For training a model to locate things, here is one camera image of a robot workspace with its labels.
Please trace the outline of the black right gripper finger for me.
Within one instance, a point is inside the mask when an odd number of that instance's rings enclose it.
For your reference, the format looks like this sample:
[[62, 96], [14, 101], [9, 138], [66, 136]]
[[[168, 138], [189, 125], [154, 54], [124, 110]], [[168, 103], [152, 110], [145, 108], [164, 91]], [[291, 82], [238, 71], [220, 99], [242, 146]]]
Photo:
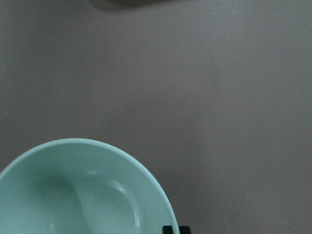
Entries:
[[[163, 234], [174, 234], [172, 226], [163, 226]], [[191, 228], [189, 226], [179, 226], [179, 234], [191, 234]]]

